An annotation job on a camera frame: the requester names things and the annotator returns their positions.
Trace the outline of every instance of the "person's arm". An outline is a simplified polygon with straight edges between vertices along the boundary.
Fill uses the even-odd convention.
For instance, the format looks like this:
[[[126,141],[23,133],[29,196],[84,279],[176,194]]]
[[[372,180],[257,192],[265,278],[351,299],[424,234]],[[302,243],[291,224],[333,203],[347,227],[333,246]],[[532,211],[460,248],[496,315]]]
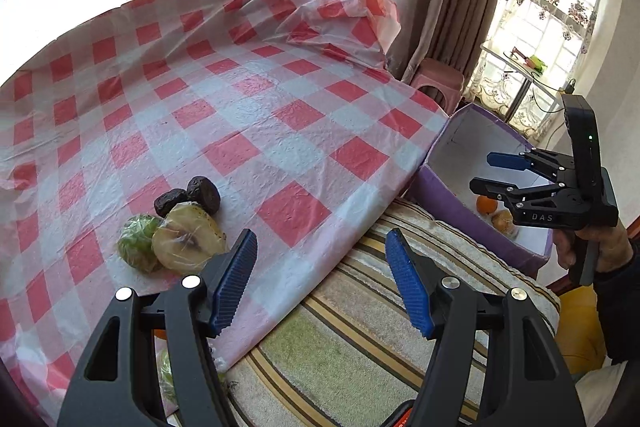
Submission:
[[[640,255],[631,245],[622,223],[610,228],[588,228],[578,237],[598,241],[600,256],[594,277],[598,295],[598,316],[607,354],[613,363],[640,357]],[[570,236],[554,230],[558,263],[569,268],[575,263]]]

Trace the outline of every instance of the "small table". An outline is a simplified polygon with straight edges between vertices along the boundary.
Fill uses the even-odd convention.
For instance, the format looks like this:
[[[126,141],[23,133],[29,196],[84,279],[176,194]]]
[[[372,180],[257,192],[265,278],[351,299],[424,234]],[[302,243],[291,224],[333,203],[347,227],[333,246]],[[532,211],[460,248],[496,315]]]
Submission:
[[[534,71],[531,68],[527,68],[525,65],[517,62],[516,60],[509,58],[504,53],[494,49],[491,46],[491,44],[489,44],[488,42],[484,42],[483,44],[480,44],[480,49],[482,49],[482,51],[484,52],[489,53],[490,55],[493,55],[495,58],[498,58],[498,60],[503,61],[508,67],[510,67],[516,73],[519,73],[523,77],[522,85],[520,86],[520,89],[516,93],[516,96],[513,99],[513,102],[511,102],[511,105],[507,109],[507,113],[504,115],[504,121],[506,123],[509,123],[511,118],[513,118],[513,115],[516,113],[516,111],[520,107],[522,100],[524,100],[524,97],[526,96],[527,91],[529,90],[529,87],[532,84],[538,87],[542,92],[544,92],[549,98],[551,98],[554,101],[554,103],[552,103],[551,105],[551,108],[549,108],[549,112],[555,110],[556,106],[559,105],[558,94],[551,93],[551,90],[548,87],[546,87],[545,84],[540,82],[540,77],[536,78],[536,76],[534,76],[535,74],[538,74],[537,71]]]

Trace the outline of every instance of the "dark sleeve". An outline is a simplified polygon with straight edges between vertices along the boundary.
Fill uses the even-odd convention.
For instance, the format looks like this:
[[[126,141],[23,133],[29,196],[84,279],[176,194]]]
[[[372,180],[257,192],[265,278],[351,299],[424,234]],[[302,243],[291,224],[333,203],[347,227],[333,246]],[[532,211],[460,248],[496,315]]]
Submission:
[[[628,264],[596,273],[594,279],[598,316],[612,363],[640,357],[640,255],[639,244],[632,245],[634,256]]]

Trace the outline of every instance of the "blue gripper pad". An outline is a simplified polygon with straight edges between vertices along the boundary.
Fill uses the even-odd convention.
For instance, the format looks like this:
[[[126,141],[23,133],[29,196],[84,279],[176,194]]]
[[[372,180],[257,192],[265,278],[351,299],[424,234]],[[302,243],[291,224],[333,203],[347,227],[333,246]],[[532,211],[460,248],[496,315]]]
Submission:
[[[249,231],[214,293],[209,324],[216,335],[231,325],[258,255],[258,240]]]
[[[422,336],[428,337],[434,327],[429,308],[429,295],[415,272],[406,248],[409,248],[409,245],[406,244],[400,230],[394,229],[386,234],[386,261],[396,280],[406,312],[413,327],[417,328]]]
[[[486,162],[492,167],[501,167],[512,171],[526,171],[531,166],[531,162],[524,156],[502,152],[490,152],[486,156]]]

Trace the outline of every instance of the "green object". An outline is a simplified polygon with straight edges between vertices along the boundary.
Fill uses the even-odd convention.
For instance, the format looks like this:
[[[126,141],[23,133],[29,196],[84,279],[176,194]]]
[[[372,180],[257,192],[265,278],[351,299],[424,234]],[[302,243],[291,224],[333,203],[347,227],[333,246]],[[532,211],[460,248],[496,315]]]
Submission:
[[[158,353],[158,382],[160,384],[160,393],[164,399],[177,404],[175,399],[174,375],[171,373],[171,360],[167,348],[163,348]],[[218,373],[218,381],[223,391],[227,391],[225,373]]]
[[[546,64],[540,60],[539,58],[536,57],[536,55],[531,55],[529,57],[529,60],[531,62],[533,62],[536,67],[534,68],[538,73],[544,73],[546,70]]]
[[[127,220],[120,232],[118,253],[129,266],[144,273],[161,267],[151,248],[151,238],[161,220],[148,214],[138,214]]]
[[[174,375],[171,374],[169,352],[164,348],[158,354],[158,382],[162,395],[169,401],[177,403],[175,399]]]

